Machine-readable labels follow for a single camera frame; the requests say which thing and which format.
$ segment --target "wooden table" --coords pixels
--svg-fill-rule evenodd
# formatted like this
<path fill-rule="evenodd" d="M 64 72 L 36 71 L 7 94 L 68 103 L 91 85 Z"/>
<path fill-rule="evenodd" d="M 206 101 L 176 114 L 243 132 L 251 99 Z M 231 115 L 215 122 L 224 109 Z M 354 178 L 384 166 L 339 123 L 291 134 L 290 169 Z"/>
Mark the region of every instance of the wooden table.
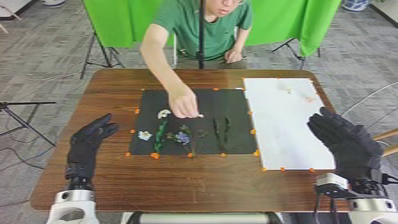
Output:
<path fill-rule="evenodd" d="M 314 75 L 307 71 L 176 70 L 192 88 L 242 88 L 242 77 L 311 78 L 329 109 L 332 105 Z M 98 153 L 94 177 L 98 210 L 147 212 L 265 212 L 313 211 L 316 175 L 325 171 L 261 171 L 252 155 L 130 156 L 130 130 L 142 89 L 162 89 L 147 70 L 96 72 L 69 125 L 32 195 L 32 207 L 48 210 L 55 193 L 66 186 L 64 168 L 69 137 L 82 126 L 105 114 L 121 131 L 107 139 Z M 323 199 L 322 210 L 329 201 Z"/>

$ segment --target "white sheet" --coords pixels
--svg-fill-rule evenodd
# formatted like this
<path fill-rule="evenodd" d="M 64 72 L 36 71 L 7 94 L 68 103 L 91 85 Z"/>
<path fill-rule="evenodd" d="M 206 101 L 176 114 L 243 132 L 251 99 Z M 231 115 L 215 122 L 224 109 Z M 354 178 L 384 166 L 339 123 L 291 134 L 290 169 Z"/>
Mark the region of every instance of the white sheet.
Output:
<path fill-rule="evenodd" d="M 323 106 L 313 81 L 304 78 L 245 78 L 263 167 L 268 170 L 334 169 L 327 147 L 307 128 Z"/>

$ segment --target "man's arm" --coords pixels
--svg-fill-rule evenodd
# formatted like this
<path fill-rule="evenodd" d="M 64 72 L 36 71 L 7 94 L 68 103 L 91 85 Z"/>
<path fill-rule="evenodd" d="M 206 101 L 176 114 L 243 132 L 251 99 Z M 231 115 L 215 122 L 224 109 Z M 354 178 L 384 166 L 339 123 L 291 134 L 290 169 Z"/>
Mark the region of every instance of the man's arm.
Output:
<path fill-rule="evenodd" d="M 226 52 L 226 61 L 227 63 L 235 63 L 242 60 L 242 50 L 243 50 L 243 46 L 245 46 L 245 40 L 249 37 L 249 33 L 251 33 L 251 29 L 238 29 L 238 37 L 236 37 L 236 42 L 235 42 L 235 46 L 233 49 Z"/>
<path fill-rule="evenodd" d="M 163 52 L 167 38 L 169 32 L 165 28 L 160 25 L 151 24 L 146 31 L 140 53 L 149 70 L 169 93 L 172 113 L 179 118 L 195 118 L 199 116 L 195 94 L 167 63 Z"/>

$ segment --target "green t-shirt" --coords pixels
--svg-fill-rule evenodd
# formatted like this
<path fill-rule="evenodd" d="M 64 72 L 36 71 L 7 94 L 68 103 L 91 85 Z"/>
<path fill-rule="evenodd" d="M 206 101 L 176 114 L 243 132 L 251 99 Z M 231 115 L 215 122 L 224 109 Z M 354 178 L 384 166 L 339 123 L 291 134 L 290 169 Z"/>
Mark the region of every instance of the green t-shirt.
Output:
<path fill-rule="evenodd" d="M 195 58 L 199 51 L 199 0 L 163 0 L 153 23 L 178 37 L 179 53 Z M 224 56 L 235 44 L 235 28 L 252 26 L 252 7 L 245 2 L 213 23 L 204 21 L 204 60 Z"/>

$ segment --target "floor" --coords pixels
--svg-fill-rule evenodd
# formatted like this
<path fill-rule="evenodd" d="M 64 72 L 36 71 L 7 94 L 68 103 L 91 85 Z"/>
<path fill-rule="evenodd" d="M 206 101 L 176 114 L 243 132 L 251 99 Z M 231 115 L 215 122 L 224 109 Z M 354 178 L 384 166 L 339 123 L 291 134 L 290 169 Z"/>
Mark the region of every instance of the floor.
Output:
<path fill-rule="evenodd" d="M 21 17 L 23 21 L 2 21 L 11 34 L 0 33 L 0 101 L 57 102 L 57 105 L 41 106 L 32 121 L 34 127 L 55 141 L 98 69 L 91 66 L 80 80 L 92 29 L 80 0 L 68 0 L 64 7 L 57 9 L 46 8 L 37 2 Z M 398 81 L 396 43 L 398 29 L 375 11 L 368 9 L 361 13 L 350 13 L 339 10 L 322 44 L 322 57 L 311 56 L 304 67 L 316 74 L 339 113 Z M 288 49 L 270 52 L 275 46 L 277 44 L 247 47 L 251 69 L 299 68 Z M 121 60 L 128 68 L 146 68 L 137 47 L 139 45 L 133 49 L 121 49 Z M 92 60 L 98 62 L 100 56 L 96 48 Z M 371 134 L 398 127 L 396 87 L 386 88 L 345 115 L 355 123 L 364 124 Z M 27 117 L 32 106 L 12 106 L 11 109 Z M 16 126 L 18 123 L 2 112 L 0 132 Z M 16 150 L 23 158 L 44 153 L 30 160 L 36 166 L 44 167 L 52 156 L 50 145 L 27 130 L 0 137 L 0 144 L 0 222 L 44 223 L 46 213 L 34 211 L 27 202 L 41 169 L 18 162 L 7 148 Z M 384 158 L 382 169 L 398 176 L 398 154 Z M 391 187 L 387 189 L 398 202 L 398 190 Z M 103 223 L 112 224 L 121 216 L 100 213 L 98 217 Z"/>

